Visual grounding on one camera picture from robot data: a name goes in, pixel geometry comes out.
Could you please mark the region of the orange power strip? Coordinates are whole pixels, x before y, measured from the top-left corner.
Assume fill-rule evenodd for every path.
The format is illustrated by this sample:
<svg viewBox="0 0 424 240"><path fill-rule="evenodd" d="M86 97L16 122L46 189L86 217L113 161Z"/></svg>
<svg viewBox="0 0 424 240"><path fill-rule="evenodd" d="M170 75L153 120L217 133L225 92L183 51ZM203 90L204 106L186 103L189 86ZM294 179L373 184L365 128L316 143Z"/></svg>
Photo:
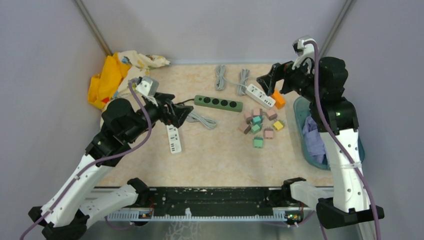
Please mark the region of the orange power strip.
<svg viewBox="0 0 424 240"><path fill-rule="evenodd" d="M274 93L271 95L271 98L275 100L274 106L280 110L286 105L286 100L282 96L281 93L279 93L278 90L275 90Z"/></svg>

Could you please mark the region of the small white green-plug strip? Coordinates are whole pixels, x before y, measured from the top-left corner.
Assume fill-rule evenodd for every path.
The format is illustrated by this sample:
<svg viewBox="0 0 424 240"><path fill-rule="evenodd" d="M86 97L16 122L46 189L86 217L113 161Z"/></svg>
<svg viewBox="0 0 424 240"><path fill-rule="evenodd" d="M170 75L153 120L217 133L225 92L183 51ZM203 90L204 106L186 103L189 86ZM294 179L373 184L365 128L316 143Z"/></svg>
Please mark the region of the small white green-plug strip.
<svg viewBox="0 0 424 240"><path fill-rule="evenodd" d="M182 152L182 144L179 136L178 128L172 124L166 126L168 142L171 154L178 154Z"/></svg>

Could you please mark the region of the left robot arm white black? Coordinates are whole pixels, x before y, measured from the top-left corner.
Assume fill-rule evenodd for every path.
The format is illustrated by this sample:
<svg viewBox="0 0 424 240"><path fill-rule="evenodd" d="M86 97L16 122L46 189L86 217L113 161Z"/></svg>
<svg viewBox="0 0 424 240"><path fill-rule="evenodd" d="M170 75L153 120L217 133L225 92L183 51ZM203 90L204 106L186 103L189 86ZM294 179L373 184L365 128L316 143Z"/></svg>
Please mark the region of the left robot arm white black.
<svg viewBox="0 0 424 240"><path fill-rule="evenodd" d="M179 128L193 111L189 105L174 104L173 94L156 93L157 104L146 102L134 110L125 98L113 100L102 113L100 132L87 146L72 176L45 205L29 211L34 225L42 226L47 240L78 240L87 229L123 207L149 205L150 188L132 178L114 192L95 200L86 196L121 159L135 149L140 135L150 137L157 121Z"/></svg>

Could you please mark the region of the green plug adapter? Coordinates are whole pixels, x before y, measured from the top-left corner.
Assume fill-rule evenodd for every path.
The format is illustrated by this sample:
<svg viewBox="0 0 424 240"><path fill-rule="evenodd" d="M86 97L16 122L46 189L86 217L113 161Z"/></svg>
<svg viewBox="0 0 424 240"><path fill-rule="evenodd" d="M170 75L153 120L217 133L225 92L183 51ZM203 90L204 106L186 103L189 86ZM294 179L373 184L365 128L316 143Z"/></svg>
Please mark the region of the green plug adapter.
<svg viewBox="0 0 424 240"><path fill-rule="evenodd" d="M263 148L264 147L264 138L255 136L253 138L253 147L258 148L258 149Z"/></svg>
<svg viewBox="0 0 424 240"><path fill-rule="evenodd" d="M251 127L250 132L252 134L257 134L262 130L262 124L258 123Z"/></svg>

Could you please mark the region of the green long power strip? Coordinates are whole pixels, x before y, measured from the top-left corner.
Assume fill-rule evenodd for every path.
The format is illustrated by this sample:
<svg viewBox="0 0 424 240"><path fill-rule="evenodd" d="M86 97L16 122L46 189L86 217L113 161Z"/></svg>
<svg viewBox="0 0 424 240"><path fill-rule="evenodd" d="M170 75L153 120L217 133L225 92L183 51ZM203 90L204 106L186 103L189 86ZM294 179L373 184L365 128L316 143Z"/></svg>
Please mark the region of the green long power strip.
<svg viewBox="0 0 424 240"><path fill-rule="evenodd" d="M243 106L244 106L244 104L240 101L222 99L222 98L204 96L204 95L196 95L194 97L194 104L196 106L230 111L235 113L241 113L243 111Z"/></svg>

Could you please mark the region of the yellow plug adapter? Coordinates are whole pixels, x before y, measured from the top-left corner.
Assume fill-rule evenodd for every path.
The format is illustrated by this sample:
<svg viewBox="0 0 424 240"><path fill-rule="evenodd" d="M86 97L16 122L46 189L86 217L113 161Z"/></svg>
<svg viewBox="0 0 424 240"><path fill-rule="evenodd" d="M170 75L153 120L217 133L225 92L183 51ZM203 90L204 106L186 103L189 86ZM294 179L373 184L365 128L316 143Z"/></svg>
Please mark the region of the yellow plug adapter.
<svg viewBox="0 0 424 240"><path fill-rule="evenodd" d="M278 132L278 131L284 129L285 123L278 119L272 124L272 127Z"/></svg>

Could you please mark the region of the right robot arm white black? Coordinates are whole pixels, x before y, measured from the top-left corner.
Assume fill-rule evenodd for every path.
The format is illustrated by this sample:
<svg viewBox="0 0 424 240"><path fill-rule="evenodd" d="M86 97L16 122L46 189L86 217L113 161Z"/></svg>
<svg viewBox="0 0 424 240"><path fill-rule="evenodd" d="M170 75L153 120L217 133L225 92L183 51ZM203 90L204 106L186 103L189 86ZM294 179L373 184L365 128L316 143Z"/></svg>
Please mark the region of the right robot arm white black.
<svg viewBox="0 0 424 240"><path fill-rule="evenodd" d="M343 95L348 75L342 59L323 57L311 65L304 61L299 65L293 61L275 63L256 79L267 95L274 93L276 82L283 81L281 94L296 92L309 101L326 149L333 194L297 177L284 181L281 199L287 206L301 202L314 209L326 229L370 221L378 224L385 216L364 182L357 112Z"/></svg>

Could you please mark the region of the pink plug green strip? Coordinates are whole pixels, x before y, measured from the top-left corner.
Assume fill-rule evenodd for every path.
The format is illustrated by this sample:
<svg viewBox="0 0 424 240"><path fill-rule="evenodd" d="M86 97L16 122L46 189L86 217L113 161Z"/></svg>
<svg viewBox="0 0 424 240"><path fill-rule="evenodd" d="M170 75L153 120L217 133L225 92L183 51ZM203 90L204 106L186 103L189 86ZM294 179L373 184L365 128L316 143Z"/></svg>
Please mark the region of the pink plug green strip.
<svg viewBox="0 0 424 240"><path fill-rule="evenodd" d="M258 116L262 116L263 115L263 109L262 108L254 108L252 110L252 116L253 117L258 117Z"/></svg>
<svg viewBox="0 0 424 240"><path fill-rule="evenodd" d="M248 123L242 123L239 127L238 127L238 129L243 133L243 134L245 134L245 135L247 135L250 131L251 131L251 129L252 129L252 127L251 127L251 125L250 124L248 124Z"/></svg>
<svg viewBox="0 0 424 240"><path fill-rule="evenodd" d="M243 118L246 124L251 124L253 120L253 115L250 112L245 112Z"/></svg>

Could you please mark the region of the teal plug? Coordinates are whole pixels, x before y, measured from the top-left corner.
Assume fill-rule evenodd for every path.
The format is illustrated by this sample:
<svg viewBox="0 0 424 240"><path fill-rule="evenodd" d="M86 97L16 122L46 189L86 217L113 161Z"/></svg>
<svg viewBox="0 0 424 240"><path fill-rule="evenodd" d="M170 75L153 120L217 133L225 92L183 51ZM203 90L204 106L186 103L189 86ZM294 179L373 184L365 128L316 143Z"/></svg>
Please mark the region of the teal plug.
<svg viewBox="0 0 424 240"><path fill-rule="evenodd" d="M263 123L263 117L261 115L254 116L251 120L253 125L260 125Z"/></svg>

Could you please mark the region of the white usb power strip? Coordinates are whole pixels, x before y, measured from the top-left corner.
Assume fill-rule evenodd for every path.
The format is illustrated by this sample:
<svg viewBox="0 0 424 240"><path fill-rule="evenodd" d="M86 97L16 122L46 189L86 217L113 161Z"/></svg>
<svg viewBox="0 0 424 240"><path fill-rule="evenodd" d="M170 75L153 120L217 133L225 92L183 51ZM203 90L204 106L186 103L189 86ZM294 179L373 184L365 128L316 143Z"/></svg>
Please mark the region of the white usb power strip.
<svg viewBox="0 0 424 240"><path fill-rule="evenodd" d="M259 103L266 109L272 108L276 103L276 101L272 97L267 96L261 89L259 89L254 84L249 84L246 87L245 94L251 97L253 100L255 100L257 103Z"/></svg>

